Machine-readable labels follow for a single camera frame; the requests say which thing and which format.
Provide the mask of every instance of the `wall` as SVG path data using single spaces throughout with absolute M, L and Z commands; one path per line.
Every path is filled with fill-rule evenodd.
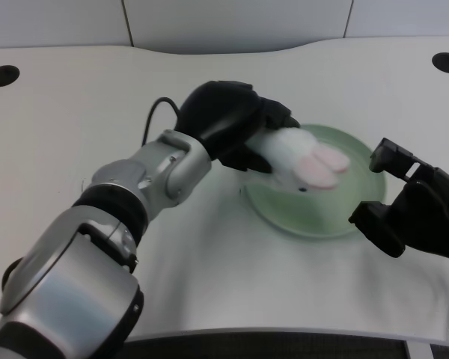
M 161 52 L 265 52 L 449 35 L 449 0 L 0 0 L 0 48 L 129 46 L 129 29 L 135 46 Z

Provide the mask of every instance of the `white plush toy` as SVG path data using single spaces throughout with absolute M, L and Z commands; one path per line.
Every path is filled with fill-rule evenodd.
M 349 166 L 349 158 L 339 150 L 321 144 L 304 129 L 264 129 L 246 142 L 273 168 L 272 175 L 251 172 L 251 180 L 259 180 L 280 190 L 297 192 L 333 189 L 336 174 Z

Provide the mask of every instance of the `green plate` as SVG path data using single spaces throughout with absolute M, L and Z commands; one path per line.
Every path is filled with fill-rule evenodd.
M 384 200 L 384 174 L 369 171 L 372 150 L 357 138 L 327 126 L 303 125 L 302 128 L 348 155 L 349 169 L 338 175 L 339 186 L 331 191 L 291 194 L 250 184 L 245 186 L 246 196 L 267 221 L 299 236 L 327 238 L 351 233 L 356 228 L 348 218 L 359 203 Z

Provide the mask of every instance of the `pink bunny ear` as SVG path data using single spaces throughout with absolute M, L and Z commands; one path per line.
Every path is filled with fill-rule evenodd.
M 307 183 L 311 188 L 332 189 L 337 185 L 335 174 L 314 156 L 301 157 L 293 173 L 299 181 Z
M 325 144 L 318 144 L 313 149 L 313 154 L 331 170 L 342 174 L 349 167 L 349 158 L 334 148 Z

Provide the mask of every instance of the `table surface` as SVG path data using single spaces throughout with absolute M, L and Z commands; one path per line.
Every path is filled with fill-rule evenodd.
M 0 49 L 20 77 L 0 88 L 0 280 L 105 163 L 138 148 L 152 102 L 181 104 L 210 79 L 252 83 L 303 123 L 382 137 L 449 173 L 449 37 L 345 39 L 282 52 L 168 55 L 119 46 Z M 150 138 L 172 128 L 165 105 Z M 145 307 L 130 339 L 189 331 L 363 334 L 449 345 L 449 260 L 392 259 L 355 233 L 284 234 L 239 196 L 219 163 L 150 225 L 135 272 Z M 402 188 L 388 178 L 391 202 Z

